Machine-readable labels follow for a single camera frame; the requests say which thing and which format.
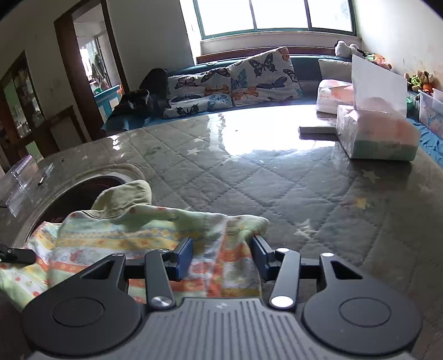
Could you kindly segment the black and teal bag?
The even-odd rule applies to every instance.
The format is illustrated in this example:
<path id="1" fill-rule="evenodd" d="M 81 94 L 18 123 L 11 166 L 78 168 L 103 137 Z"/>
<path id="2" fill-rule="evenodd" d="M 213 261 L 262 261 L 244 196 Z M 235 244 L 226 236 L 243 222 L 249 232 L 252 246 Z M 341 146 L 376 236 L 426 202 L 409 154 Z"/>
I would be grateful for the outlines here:
<path id="1" fill-rule="evenodd" d="M 168 73 L 163 68 L 152 69 L 143 79 L 139 89 L 125 93 L 119 104 L 101 128 L 101 135 L 146 127 L 153 119 L 162 118 L 169 107 L 167 100 Z"/>

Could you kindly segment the dark flat book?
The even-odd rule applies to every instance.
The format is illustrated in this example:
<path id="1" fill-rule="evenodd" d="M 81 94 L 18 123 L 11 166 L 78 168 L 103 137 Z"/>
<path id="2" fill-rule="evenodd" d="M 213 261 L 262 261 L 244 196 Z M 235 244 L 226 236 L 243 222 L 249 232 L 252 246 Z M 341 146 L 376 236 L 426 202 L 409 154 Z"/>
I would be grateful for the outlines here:
<path id="1" fill-rule="evenodd" d="M 300 126 L 299 127 L 300 135 L 308 136 L 308 135 L 336 135 L 336 128 L 331 126 L 320 126 L 320 127 L 312 127 L 312 126 Z"/>

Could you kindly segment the tissue pack front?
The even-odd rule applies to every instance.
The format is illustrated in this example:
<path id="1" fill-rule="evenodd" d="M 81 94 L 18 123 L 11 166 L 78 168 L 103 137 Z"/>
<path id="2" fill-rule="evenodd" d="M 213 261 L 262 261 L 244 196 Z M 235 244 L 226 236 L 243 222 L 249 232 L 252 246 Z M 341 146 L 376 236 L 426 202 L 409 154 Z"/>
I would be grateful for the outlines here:
<path id="1" fill-rule="evenodd" d="M 386 112 L 337 108 L 336 132 L 351 159 L 413 161 L 419 130 L 405 117 Z"/>

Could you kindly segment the tissue pack rear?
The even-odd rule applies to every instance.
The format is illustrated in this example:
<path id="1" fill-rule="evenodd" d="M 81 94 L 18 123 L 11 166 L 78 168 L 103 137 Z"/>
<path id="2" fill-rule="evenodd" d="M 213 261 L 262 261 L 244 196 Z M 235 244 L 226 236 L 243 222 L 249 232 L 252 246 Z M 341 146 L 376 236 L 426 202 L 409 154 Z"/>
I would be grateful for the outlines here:
<path id="1" fill-rule="evenodd" d="M 317 111 L 336 115 L 340 105 L 354 105 L 353 85 L 336 79 L 320 81 L 316 100 Z"/>

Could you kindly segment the black round stove insert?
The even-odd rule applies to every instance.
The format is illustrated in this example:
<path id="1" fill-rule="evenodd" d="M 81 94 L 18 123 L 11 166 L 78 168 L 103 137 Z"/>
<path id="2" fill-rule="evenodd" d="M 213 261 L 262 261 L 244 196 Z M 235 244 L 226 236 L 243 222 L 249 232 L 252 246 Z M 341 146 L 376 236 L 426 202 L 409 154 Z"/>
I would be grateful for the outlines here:
<path id="1" fill-rule="evenodd" d="M 127 182 L 122 176 L 101 175 L 68 186 L 67 190 L 37 208 L 23 226 L 24 233 L 17 236 L 16 244 L 23 245 L 43 222 L 61 223 L 72 212 L 90 209 L 103 191 Z"/>

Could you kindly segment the butterfly print cushion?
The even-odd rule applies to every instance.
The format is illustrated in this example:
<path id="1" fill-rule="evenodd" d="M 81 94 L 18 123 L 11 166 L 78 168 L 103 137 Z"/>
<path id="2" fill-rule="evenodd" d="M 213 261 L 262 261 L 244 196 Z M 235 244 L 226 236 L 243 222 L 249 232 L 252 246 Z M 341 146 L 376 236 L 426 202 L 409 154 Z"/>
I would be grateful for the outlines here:
<path id="1" fill-rule="evenodd" d="M 228 67 L 236 107 L 303 98 L 287 47 L 245 58 Z"/>
<path id="2" fill-rule="evenodd" d="M 231 109 L 231 75 L 227 68 L 168 77 L 164 119 Z"/>

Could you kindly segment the grey plain cushion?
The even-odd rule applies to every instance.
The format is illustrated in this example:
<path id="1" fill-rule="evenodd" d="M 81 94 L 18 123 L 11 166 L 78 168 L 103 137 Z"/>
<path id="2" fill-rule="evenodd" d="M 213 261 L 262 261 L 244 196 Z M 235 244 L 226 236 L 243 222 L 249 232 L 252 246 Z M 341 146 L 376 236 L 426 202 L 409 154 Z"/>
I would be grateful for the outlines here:
<path id="1" fill-rule="evenodd" d="M 318 60 L 322 79 L 335 79 L 351 83 L 352 63 L 348 61 L 320 58 Z"/>

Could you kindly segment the colourful patterned baby garment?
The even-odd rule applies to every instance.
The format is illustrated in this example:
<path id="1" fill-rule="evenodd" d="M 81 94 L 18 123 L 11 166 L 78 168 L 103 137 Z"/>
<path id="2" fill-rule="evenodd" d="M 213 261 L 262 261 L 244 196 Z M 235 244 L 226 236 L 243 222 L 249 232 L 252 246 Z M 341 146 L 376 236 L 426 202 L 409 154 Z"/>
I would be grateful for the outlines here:
<path id="1" fill-rule="evenodd" d="M 194 254 L 189 272 L 171 283 L 177 301 L 260 296 L 249 245 L 268 225 L 254 215 L 155 206 L 150 185 L 132 181 L 103 191 L 90 210 L 72 212 L 62 222 L 43 222 L 25 243 L 35 251 L 35 263 L 1 265 L 1 290 L 22 310 L 42 292 L 112 253 L 139 259 L 148 251 L 172 251 L 190 237 Z"/>

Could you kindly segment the dark wooden cabinet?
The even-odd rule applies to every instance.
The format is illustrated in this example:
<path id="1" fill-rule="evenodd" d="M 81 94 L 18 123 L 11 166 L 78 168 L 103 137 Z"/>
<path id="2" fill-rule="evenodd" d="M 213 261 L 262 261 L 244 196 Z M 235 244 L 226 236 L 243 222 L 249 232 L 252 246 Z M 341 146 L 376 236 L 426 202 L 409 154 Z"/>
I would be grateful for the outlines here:
<path id="1" fill-rule="evenodd" d="M 1 166 L 10 169 L 27 155 L 35 161 L 86 143 L 74 107 L 46 117 L 25 53 L 1 78 Z"/>

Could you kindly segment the clear plastic bin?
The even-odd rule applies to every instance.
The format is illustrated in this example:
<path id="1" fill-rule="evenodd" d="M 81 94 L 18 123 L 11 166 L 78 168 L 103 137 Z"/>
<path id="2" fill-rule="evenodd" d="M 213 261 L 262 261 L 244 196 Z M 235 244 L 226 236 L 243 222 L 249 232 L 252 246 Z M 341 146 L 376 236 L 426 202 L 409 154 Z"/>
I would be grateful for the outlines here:
<path id="1" fill-rule="evenodd" d="M 443 137 L 443 92 L 433 89 L 432 95 L 421 91 L 419 96 L 419 122 L 439 138 Z"/>

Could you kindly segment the silver pen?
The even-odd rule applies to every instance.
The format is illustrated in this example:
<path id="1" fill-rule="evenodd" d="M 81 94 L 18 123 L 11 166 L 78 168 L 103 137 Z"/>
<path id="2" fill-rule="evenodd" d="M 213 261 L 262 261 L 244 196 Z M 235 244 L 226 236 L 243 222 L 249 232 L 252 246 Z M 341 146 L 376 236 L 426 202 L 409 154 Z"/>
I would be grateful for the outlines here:
<path id="1" fill-rule="evenodd" d="M 49 177 L 51 176 L 51 173 L 54 169 L 54 163 L 50 163 L 49 165 L 45 166 L 42 170 L 42 174 L 40 176 L 40 179 L 38 181 L 38 186 L 42 186 L 47 182 Z"/>

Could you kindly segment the plush toys pile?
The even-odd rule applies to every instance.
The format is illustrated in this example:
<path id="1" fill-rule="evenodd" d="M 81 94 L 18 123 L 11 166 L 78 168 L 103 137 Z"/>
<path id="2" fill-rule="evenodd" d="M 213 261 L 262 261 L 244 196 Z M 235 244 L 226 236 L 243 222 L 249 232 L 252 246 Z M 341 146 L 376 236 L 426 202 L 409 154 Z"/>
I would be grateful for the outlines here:
<path id="1" fill-rule="evenodd" d="M 425 92 L 426 94 L 432 94 L 434 89 L 434 74 L 428 71 L 417 71 L 412 76 L 409 73 L 404 73 L 408 90 L 414 92 Z"/>

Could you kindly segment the white plush toy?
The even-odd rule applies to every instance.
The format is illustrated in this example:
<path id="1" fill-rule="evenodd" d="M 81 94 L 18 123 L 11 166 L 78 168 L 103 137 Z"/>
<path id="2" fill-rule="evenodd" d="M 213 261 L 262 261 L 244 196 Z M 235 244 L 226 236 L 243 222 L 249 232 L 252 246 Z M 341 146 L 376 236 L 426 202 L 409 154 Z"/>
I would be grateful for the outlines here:
<path id="1" fill-rule="evenodd" d="M 353 55 L 363 58 L 364 52 L 360 48 L 352 43 L 348 45 L 344 40 L 338 40 L 334 46 L 335 56 L 339 58 L 352 58 Z"/>

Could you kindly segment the tissue pack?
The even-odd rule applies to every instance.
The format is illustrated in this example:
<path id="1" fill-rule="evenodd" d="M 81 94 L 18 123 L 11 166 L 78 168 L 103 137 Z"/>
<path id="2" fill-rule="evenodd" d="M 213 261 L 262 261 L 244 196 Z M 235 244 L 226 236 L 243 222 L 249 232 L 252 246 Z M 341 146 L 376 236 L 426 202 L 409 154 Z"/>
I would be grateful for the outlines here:
<path id="1" fill-rule="evenodd" d="M 386 112 L 337 108 L 336 132 L 351 159 L 413 161 L 419 130 L 405 117 Z"/>
<path id="2" fill-rule="evenodd" d="M 336 115 L 340 105 L 354 105 L 353 85 L 336 79 L 320 81 L 316 100 L 317 111 Z"/>

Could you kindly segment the clear plastic storage box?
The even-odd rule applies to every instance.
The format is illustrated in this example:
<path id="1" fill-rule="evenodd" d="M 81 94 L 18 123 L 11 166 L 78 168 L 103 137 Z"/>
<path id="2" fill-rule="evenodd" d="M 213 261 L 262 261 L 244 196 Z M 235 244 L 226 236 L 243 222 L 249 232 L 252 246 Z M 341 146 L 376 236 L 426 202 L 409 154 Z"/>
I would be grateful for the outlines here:
<path id="1" fill-rule="evenodd" d="M 38 164 L 35 158 L 27 155 L 1 178 L 2 209 L 7 209 L 14 217 L 17 217 L 37 171 Z"/>

